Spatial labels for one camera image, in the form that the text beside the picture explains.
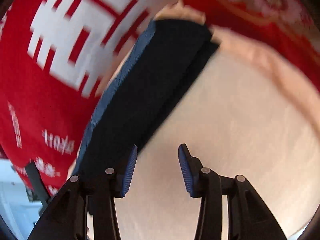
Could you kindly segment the black pants with blue trim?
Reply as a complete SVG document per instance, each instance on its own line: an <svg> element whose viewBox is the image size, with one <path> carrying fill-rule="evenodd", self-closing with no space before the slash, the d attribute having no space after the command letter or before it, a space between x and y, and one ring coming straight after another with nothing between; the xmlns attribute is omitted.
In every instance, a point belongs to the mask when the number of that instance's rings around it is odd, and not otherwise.
<svg viewBox="0 0 320 240"><path fill-rule="evenodd" d="M205 25L152 20L103 92L85 129L73 174L93 177L142 150L218 44Z"/></svg>

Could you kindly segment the cream fleece blanket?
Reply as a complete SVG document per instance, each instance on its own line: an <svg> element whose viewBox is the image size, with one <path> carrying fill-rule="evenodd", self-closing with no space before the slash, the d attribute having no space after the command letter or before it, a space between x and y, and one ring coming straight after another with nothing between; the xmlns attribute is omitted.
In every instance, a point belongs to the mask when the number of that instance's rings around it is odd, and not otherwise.
<svg viewBox="0 0 320 240"><path fill-rule="evenodd" d="M122 239L193 239L200 201L186 192L178 146L216 173L245 176L287 237L319 206L319 92L271 47L211 27L220 47L140 153L116 202Z"/></svg>

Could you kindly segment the red blanket with white characters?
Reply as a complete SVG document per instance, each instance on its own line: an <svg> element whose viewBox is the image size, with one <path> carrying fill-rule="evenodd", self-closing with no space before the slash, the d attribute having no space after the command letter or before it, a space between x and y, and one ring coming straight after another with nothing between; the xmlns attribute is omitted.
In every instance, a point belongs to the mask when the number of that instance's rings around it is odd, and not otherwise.
<svg viewBox="0 0 320 240"><path fill-rule="evenodd" d="M1 147L30 185L65 183L103 86L176 0L14 0L1 21Z"/></svg>

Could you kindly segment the red embroidered cushion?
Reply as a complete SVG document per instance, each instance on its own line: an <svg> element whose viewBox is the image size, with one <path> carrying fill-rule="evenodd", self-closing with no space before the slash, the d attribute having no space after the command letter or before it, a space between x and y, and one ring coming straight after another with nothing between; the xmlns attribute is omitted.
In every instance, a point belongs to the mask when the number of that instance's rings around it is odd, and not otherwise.
<svg viewBox="0 0 320 240"><path fill-rule="evenodd" d="M201 11L207 25L264 42L319 87L319 4L302 0L183 0Z"/></svg>

